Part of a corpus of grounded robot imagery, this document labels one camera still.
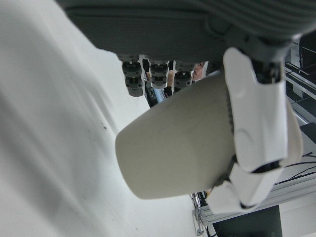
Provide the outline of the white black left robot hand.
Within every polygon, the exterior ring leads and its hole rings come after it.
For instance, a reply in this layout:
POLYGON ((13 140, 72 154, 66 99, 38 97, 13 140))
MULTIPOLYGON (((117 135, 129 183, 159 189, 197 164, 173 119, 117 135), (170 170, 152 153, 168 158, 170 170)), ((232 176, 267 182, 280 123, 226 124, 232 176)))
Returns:
POLYGON ((97 48, 122 62, 131 96, 167 83, 174 62, 180 91, 116 138, 116 156, 142 199, 210 190, 216 214, 248 212, 284 168, 302 156, 286 98, 284 58, 316 28, 313 0, 60 0, 97 48))

